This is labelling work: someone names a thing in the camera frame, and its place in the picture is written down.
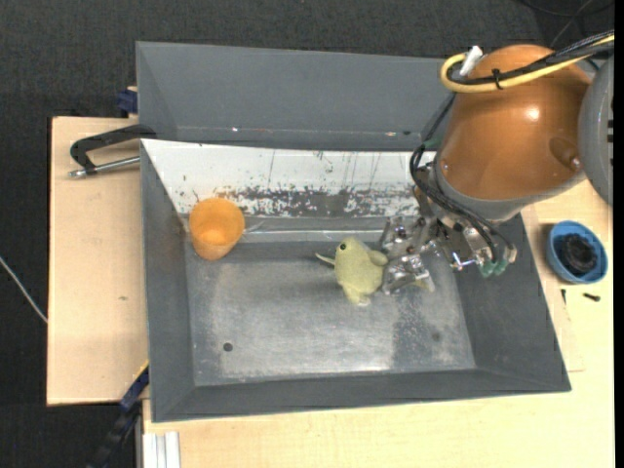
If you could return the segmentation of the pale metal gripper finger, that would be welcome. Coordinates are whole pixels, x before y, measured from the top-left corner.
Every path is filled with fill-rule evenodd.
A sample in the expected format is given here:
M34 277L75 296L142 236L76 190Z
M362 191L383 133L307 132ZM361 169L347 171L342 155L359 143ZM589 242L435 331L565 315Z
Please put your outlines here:
M384 267L381 290L395 293L407 287L417 287L432 293L434 282L420 255L392 258Z
M380 249L388 257L419 254L429 239L429 222L422 216L393 216L386 221Z

